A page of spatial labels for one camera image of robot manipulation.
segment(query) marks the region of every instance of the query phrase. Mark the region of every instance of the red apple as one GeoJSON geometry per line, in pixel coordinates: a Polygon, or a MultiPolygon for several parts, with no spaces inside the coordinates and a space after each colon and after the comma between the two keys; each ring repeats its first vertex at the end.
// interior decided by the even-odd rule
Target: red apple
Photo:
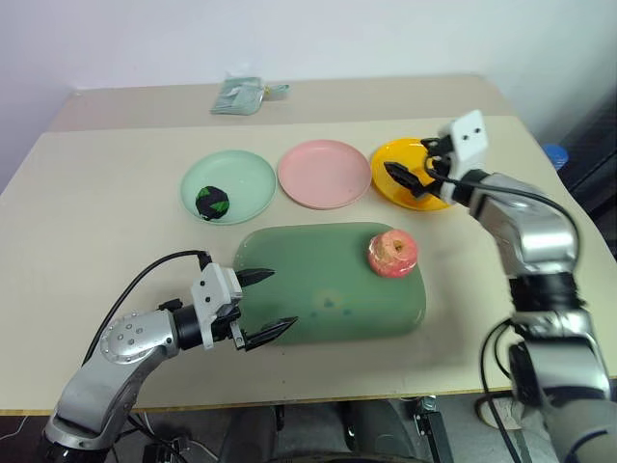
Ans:
{"type": "Polygon", "coordinates": [[[404,277],[416,266],[416,242],[402,230],[390,230],[378,234],[368,245],[368,263],[379,276],[404,277]]]}

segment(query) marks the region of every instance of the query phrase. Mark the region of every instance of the wire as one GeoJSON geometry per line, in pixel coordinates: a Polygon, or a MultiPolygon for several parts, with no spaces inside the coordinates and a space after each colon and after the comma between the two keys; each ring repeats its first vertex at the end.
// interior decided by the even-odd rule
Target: wire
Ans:
{"type": "Polygon", "coordinates": [[[126,436],[130,436],[131,434],[137,431],[139,431],[139,429],[137,429],[136,427],[133,427],[132,429],[128,429],[127,431],[123,431],[118,435],[115,442],[119,442],[120,439],[124,439],[126,436]]]}
{"type": "Polygon", "coordinates": [[[142,426],[146,425],[146,422],[139,413],[136,413],[133,418],[135,418],[135,420],[137,420],[142,426]]]}
{"type": "Polygon", "coordinates": [[[497,364],[501,372],[505,375],[505,377],[508,379],[510,379],[510,372],[503,365],[503,363],[501,362],[501,359],[499,359],[499,340],[501,339],[503,334],[506,331],[508,331],[509,327],[510,327],[509,325],[504,325],[501,328],[501,330],[497,333],[497,335],[495,336],[495,342],[493,342],[493,357],[495,358],[495,363],[497,364]]]}
{"type": "Polygon", "coordinates": [[[484,365],[484,357],[486,354],[486,348],[489,344],[489,341],[491,340],[491,337],[497,331],[499,331],[501,327],[503,326],[508,327],[510,326],[511,323],[512,322],[510,321],[509,318],[501,321],[491,330],[491,332],[487,335],[487,337],[482,342],[482,348],[480,349],[480,380],[482,381],[482,389],[484,390],[484,395],[486,396],[487,402],[489,403],[489,408],[491,409],[493,418],[495,418],[497,428],[499,429],[499,433],[501,434],[501,437],[503,438],[505,447],[508,448],[508,451],[510,452],[510,456],[512,457],[512,460],[515,463],[522,463],[521,459],[519,458],[519,455],[517,454],[516,449],[514,448],[514,444],[512,444],[512,441],[510,440],[510,436],[505,430],[503,422],[501,421],[501,417],[499,416],[499,413],[497,412],[497,408],[495,407],[495,403],[493,402],[493,396],[489,392],[489,386],[486,381],[486,371],[485,371],[485,365],[484,365]]]}
{"type": "Polygon", "coordinates": [[[192,439],[189,439],[189,443],[193,444],[194,446],[199,447],[200,449],[205,451],[210,457],[214,458],[216,461],[219,461],[219,457],[217,456],[217,454],[214,453],[208,447],[206,447],[204,444],[202,444],[200,441],[194,441],[192,439]]]}
{"type": "Polygon", "coordinates": [[[21,423],[19,424],[19,426],[17,427],[17,431],[16,432],[12,432],[11,434],[5,434],[4,436],[0,437],[0,441],[4,441],[5,439],[9,439],[10,437],[14,437],[17,434],[19,434],[21,432],[21,429],[23,428],[23,425],[26,423],[26,421],[29,419],[29,416],[25,416],[21,419],[21,423]]]}
{"type": "Polygon", "coordinates": [[[116,463],[120,463],[120,459],[118,458],[118,452],[116,451],[116,448],[114,446],[112,446],[112,454],[114,455],[116,463]]]}
{"type": "Polygon", "coordinates": [[[120,295],[118,300],[114,303],[112,308],[109,310],[109,312],[107,313],[107,315],[105,316],[105,318],[101,322],[100,326],[98,327],[98,330],[96,330],[96,334],[94,335],[94,338],[93,338],[92,342],[90,343],[90,346],[88,347],[88,350],[86,351],[86,356],[84,357],[84,362],[83,362],[82,365],[84,365],[86,362],[88,362],[90,360],[90,358],[93,356],[94,349],[96,348],[96,345],[98,344],[98,340],[102,336],[103,332],[105,331],[105,328],[107,327],[107,325],[111,321],[112,317],[114,316],[114,314],[116,314],[116,312],[118,311],[118,308],[120,307],[122,302],[124,302],[124,299],[126,299],[126,297],[130,294],[130,292],[133,290],[133,288],[145,277],[145,275],[147,275],[154,268],[158,267],[161,263],[167,262],[168,260],[182,258],[184,256],[203,256],[205,254],[206,254],[205,251],[195,251],[195,250],[193,250],[193,251],[180,251],[178,253],[173,253],[173,254],[169,254],[167,256],[164,256],[163,258],[154,261],[148,267],[146,267],[144,270],[142,270],[139,273],[139,275],[137,275],[137,277],[135,277],[133,279],[133,281],[130,283],[130,285],[126,287],[124,292],[120,295]]]}
{"type": "Polygon", "coordinates": [[[495,191],[497,193],[507,193],[509,195],[522,196],[524,198],[528,198],[530,200],[533,200],[538,203],[542,203],[549,207],[552,207],[553,209],[561,213],[568,220],[568,222],[570,222],[570,225],[572,226],[572,229],[575,233],[576,242],[577,242],[577,252],[575,254],[575,267],[577,266],[578,258],[580,257],[580,241],[581,241],[580,232],[578,230],[577,222],[575,221],[574,217],[570,214],[570,212],[568,212],[565,209],[565,207],[563,207],[561,204],[556,203],[555,201],[550,200],[549,198],[546,198],[542,195],[538,195],[537,193],[531,193],[529,191],[518,190],[516,188],[506,188],[503,186],[487,185],[485,183],[479,183],[477,181],[455,180],[454,178],[443,176],[439,174],[437,171],[435,171],[434,169],[432,169],[431,167],[429,167],[428,165],[428,161],[430,159],[433,159],[434,157],[440,157],[440,156],[427,155],[424,158],[424,170],[428,173],[429,176],[431,176],[432,178],[436,180],[441,180],[447,183],[452,183],[453,185],[456,185],[456,186],[467,186],[468,188],[477,188],[479,190],[495,191]]]}
{"type": "Polygon", "coordinates": [[[158,437],[156,434],[151,433],[150,431],[148,431],[148,429],[145,426],[142,426],[141,424],[139,424],[139,422],[137,420],[135,420],[133,417],[131,417],[130,415],[126,418],[128,420],[128,422],[130,422],[131,424],[133,424],[137,429],[139,429],[139,431],[144,434],[145,436],[149,437],[150,440],[159,443],[161,446],[164,446],[166,449],[168,449],[171,453],[173,453],[175,455],[176,458],[178,458],[182,463],[188,463],[188,461],[186,461],[186,458],[184,458],[179,451],[177,451],[176,449],[174,449],[174,447],[167,441],[161,439],[160,437],[158,437]]]}
{"type": "Polygon", "coordinates": [[[148,419],[148,413],[144,412],[143,415],[144,415],[144,424],[148,428],[148,431],[154,434],[154,429],[152,429],[152,425],[150,424],[150,420],[148,419]]]}

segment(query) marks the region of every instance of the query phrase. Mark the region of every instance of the green tray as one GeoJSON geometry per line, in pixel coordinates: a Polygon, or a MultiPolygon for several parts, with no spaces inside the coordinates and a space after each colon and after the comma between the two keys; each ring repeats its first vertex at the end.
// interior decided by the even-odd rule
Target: green tray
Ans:
{"type": "Polygon", "coordinates": [[[248,333],[281,317],[299,320],[278,343],[401,336],[421,322],[426,294],[419,266],[404,278],[383,278],[369,267],[370,238],[384,224],[276,227],[247,237],[234,268],[277,273],[243,289],[241,325],[248,333]]]}

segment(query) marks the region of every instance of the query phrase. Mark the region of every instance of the round plate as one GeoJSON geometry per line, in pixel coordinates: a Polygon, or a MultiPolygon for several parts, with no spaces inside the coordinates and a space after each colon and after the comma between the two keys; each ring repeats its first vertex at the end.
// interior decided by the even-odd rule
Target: round plate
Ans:
{"type": "Polygon", "coordinates": [[[250,151],[225,150],[206,156],[189,169],[180,186],[184,206],[200,219],[195,198],[204,186],[216,186],[229,197],[229,211],[204,222],[231,225],[252,219],[272,202],[277,176],[265,159],[250,151]]]}
{"type": "Polygon", "coordinates": [[[370,166],[361,152],[334,140],[304,142],[279,163],[282,189],[313,209],[334,209],[361,197],[370,185],[370,166]]]}
{"type": "Polygon", "coordinates": [[[424,171],[424,157],[426,148],[417,138],[401,138],[380,146],[370,161],[375,186],[390,201],[409,209],[438,210],[448,207],[449,204],[433,195],[426,195],[417,200],[407,188],[396,183],[384,167],[386,161],[398,162],[407,167],[412,174],[416,174],[422,184],[426,185],[432,179],[424,171]]]}

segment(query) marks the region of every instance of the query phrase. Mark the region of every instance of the beige table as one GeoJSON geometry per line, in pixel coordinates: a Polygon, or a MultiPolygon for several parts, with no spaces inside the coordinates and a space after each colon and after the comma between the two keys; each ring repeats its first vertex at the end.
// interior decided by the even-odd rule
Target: beige table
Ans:
{"type": "MultiPolygon", "coordinates": [[[[417,239],[428,306],[416,332],[387,340],[266,346],[250,353],[236,352],[230,342],[207,353],[195,348],[152,374],[138,406],[201,408],[477,390],[480,342],[512,307],[492,238],[462,207],[413,212],[370,189],[355,204],[316,211],[279,191],[254,220],[213,227],[190,216],[177,193],[188,167],[214,150],[252,150],[276,166],[299,142],[334,138],[369,156],[388,140],[432,136],[474,107],[486,115],[487,170],[540,186],[578,219],[583,249],[577,281],[608,368],[617,372],[617,265],[536,142],[482,79],[298,83],[288,101],[269,103],[249,118],[209,116],[215,94],[213,86],[85,92],[72,97],[39,138],[0,197],[4,413],[53,408],[100,320],[151,261],[201,248],[231,264],[237,245],[255,230],[332,222],[383,222],[417,239]]],[[[161,267],[121,311],[149,311],[175,297],[188,301],[197,271],[192,259],[161,267]]],[[[493,386],[508,385],[496,368],[489,373],[493,386]]]]}

